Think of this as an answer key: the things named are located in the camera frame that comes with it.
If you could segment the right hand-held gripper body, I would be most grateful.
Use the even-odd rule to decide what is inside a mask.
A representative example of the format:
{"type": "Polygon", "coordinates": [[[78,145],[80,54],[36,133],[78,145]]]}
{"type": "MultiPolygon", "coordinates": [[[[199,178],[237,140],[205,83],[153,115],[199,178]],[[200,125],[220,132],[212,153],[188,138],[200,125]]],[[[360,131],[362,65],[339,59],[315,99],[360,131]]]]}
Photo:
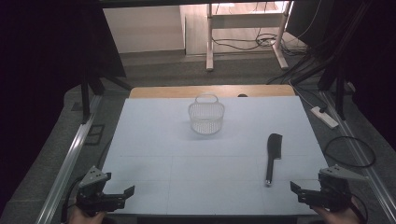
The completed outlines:
{"type": "Polygon", "coordinates": [[[368,177],[335,164],[319,170],[320,190],[301,188],[299,194],[310,200],[310,206],[324,207],[331,212],[343,211],[349,207],[352,197],[348,180],[367,181],[368,177]]]}

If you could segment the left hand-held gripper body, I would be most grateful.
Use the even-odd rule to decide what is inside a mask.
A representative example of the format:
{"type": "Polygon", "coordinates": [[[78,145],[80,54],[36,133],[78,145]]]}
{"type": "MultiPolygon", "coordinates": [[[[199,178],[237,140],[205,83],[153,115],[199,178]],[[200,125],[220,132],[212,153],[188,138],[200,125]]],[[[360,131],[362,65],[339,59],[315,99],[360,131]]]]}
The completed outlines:
{"type": "Polygon", "coordinates": [[[88,216],[118,210],[117,202],[125,200],[124,195],[103,193],[105,184],[110,179],[111,173],[103,173],[93,166],[78,184],[76,206],[88,216]]]}

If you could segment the person's right hand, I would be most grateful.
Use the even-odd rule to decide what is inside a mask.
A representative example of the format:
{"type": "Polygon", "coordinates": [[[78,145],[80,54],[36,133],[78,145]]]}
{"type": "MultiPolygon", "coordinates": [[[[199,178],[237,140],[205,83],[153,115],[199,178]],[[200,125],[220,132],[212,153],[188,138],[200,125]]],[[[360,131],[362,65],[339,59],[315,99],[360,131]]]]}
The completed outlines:
{"type": "Polygon", "coordinates": [[[311,206],[311,209],[322,217],[325,224],[361,224],[361,220],[351,208],[334,213],[318,206],[311,206]]]}

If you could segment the black comb with handle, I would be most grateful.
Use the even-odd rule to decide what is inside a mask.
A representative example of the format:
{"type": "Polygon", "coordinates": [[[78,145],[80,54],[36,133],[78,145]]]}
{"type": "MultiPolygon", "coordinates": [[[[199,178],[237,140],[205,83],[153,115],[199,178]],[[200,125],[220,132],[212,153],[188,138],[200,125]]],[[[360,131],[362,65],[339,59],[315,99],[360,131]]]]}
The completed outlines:
{"type": "Polygon", "coordinates": [[[281,159],[282,135],[271,133],[267,140],[267,170],[265,177],[265,185],[271,186],[273,181],[274,160],[281,159]]]}

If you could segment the black metal stand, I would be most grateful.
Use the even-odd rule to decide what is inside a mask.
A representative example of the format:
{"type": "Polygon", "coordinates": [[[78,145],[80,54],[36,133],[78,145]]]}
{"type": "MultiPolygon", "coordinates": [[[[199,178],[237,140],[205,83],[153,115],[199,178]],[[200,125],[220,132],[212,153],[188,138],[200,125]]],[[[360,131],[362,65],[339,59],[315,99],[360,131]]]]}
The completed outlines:
{"type": "Polygon", "coordinates": [[[286,11],[287,31],[307,43],[303,58],[277,77],[297,86],[320,74],[318,89],[335,87],[335,109],[344,115],[344,84],[347,80],[347,46],[352,43],[372,0],[294,0],[286,11]]]}
{"type": "Polygon", "coordinates": [[[102,96],[105,92],[105,86],[101,77],[131,91],[133,87],[118,78],[118,74],[113,74],[105,68],[85,68],[81,74],[81,100],[82,100],[82,124],[86,124],[91,116],[89,90],[92,90],[95,96],[102,96]]]}

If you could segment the white desk frame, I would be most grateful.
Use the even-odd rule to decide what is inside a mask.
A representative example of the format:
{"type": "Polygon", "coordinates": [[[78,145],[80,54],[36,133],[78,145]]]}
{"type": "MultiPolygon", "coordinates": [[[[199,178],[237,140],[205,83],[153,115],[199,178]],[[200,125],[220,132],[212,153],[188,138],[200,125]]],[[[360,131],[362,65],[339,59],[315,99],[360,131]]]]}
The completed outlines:
{"type": "Polygon", "coordinates": [[[214,69],[214,29],[236,29],[236,28],[277,28],[276,39],[271,42],[272,50],[277,58],[282,70],[289,68],[281,50],[281,41],[285,32],[289,18],[292,2],[287,1],[286,5],[279,12],[253,12],[248,14],[228,14],[213,15],[212,5],[206,5],[207,20],[207,43],[206,43],[206,70],[214,69]]]}

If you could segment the person's left hand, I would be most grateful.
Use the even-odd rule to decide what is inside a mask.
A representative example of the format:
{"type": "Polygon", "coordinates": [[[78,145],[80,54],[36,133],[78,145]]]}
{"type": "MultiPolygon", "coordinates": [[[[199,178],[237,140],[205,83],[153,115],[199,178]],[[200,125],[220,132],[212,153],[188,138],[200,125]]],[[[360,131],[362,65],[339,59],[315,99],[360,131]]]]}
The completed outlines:
{"type": "Polygon", "coordinates": [[[102,224],[105,216],[106,212],[98,212],[95,216],[90,217],[75,207],[68,219],[68,224],[102,224]]]}

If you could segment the white power strip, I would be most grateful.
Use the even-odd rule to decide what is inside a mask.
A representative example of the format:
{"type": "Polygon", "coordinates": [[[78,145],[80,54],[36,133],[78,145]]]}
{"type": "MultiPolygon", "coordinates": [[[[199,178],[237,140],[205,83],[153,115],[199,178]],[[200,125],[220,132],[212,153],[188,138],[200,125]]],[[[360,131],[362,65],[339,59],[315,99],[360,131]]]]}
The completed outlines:
{"type": "Polygon", "coordinates": [[[329,116],[322,108],[315,106],[311,108],[310,111],[330,129],[334,129],[338,126],[338,122],[329,116]]]}

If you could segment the white plastic mesh basket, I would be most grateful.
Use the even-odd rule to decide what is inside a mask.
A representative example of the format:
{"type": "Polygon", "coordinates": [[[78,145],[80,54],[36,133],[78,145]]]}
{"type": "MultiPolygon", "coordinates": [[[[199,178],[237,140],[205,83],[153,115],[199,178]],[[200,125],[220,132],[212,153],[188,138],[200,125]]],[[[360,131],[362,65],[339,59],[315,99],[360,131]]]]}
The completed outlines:
{"type": "Polygon", "coordinates": [[[216,94],[204,92],[189,105],[191,128],[198,134],[210,135],[222,128],[225,106],[216,94]]]}

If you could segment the black floor bracket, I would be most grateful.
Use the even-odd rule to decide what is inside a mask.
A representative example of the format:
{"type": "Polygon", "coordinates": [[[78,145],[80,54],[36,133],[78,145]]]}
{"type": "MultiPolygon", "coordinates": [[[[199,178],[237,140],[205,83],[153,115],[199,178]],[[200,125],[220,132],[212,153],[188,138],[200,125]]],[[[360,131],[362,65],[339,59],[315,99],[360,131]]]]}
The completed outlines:
{"type": "Polygon", "coordinates": [[[85,145],[98,146],[101,143],[105,127],[105,124],[92,125],[85,139],[85,145]]]}

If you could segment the aluminium rail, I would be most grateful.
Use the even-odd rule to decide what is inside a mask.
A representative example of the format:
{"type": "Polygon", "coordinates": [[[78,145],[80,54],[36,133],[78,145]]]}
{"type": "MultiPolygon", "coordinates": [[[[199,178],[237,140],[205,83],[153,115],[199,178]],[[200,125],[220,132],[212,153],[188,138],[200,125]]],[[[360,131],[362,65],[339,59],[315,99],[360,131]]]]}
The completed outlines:
{"type": "Polygon", "coordinates": [[[84,124],[78,126],[77,133],[65,155],[63,164],[53,182],[46,201],[35,221],[35,224],[50,224],[64,194],[68,180],[77,162],[78,155],[96,116],[96,111],[102,101],[102,96],[94,95],[89,104],[91,114],[84,124]]]}
{"type": "MultiPolygon", "coordinates": [[[[326,91],[321,91],[319,95],[328,105],[329,114],[339,123],[339,131],[342,135],[355,137],[347,121],[342,119],[335,109],[335,102],[331,95],[326,91]]],[[[362,143],[356,140],[349,140],[348,147],[351,150],[355,160],[361,165],[369,161],[369,157],[363,151],[362,143]]],[[[396,224],[396,201],[391,196],[386,185],[376,172],[374,166],[362,169],[363,173],[369,178],[369,184],[374,192],[375,197],[378,199],[383,211],[385,212],[390,224],[396,224]]]]}

